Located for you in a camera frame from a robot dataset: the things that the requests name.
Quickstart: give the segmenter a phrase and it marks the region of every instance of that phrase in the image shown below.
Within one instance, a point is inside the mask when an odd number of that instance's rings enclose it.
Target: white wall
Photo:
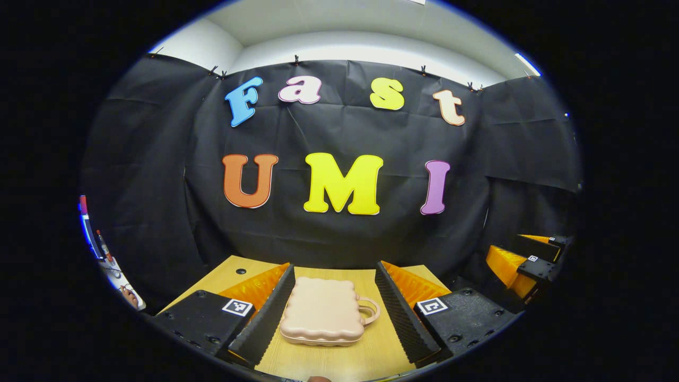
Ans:
[[[183,27],[165,40],[156,44],[149,52],[180,58],[208,70],[219,66],[215,73],[228,70],[243,50],[243,45],[220,26],[202,18]]]
[[[175,32],[150,52],[173,56],[206,69],[235,73],[253,67],[295,60],[356,60],[420,70],[474,88],[507,78],[462,54],[415,39],[382,33],[329,31],[291,35],[246,48],[214,22],[205,18]]]
[[[382,33],[331,31],[269,40],[241,51],[229,73],[300,60],[357,60],[420,70],[466,85],[490,86],[507,78],[471,58],[415,39]]]

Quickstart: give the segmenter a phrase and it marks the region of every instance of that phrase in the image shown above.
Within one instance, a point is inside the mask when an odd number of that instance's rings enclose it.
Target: screw hole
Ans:
[[[214,343],[214,344],[221,343],[221,340],[219,339],[219,337],[205,336],[205,339],[208,340],[208,342],[210,342],[210,343]]]

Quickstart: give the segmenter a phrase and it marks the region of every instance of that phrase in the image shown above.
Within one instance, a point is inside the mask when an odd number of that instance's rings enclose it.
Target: clip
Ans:
[[[165,47],[164,47],[164,46],[161,46],[160,49],[158,50],[158,52],[160,52],[161,50],[163,50],[163,48],[165,48]],[[155,57],[156,54],[158,54],[158,52],[153,53],[153,54],[151,55],[151,58]]]

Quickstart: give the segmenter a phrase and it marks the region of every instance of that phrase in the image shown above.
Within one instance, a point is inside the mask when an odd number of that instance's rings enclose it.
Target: lunchbox handle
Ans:
[[[359,296],[359,301],[370,302],[372,305],[375,305],[375,308],[377,308],[377,312],[375,312],[371,307],[365,307],[363,305],[359,305],[359,311],[369,311],[372,314],[370,317],[365,319],[365,323],[363,324],[364,326],[375,321],[380,316],[380,306],[374,300],[372,300],[368,297],[360,297]]]

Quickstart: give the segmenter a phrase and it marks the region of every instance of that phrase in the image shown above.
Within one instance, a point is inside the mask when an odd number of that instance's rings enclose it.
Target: letter m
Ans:
[[[347,210],[354,215],[377,215],[378,171],[384,164],[379,156],[361,155],[356,158],[346,177],[331,154],[317,152],[306,156],[311,166],[311,188],[309,201],[304,203],[304,210],[309,212],[326,212],[325,192],[336,212],[340,212],[349,196],[354,198]]]

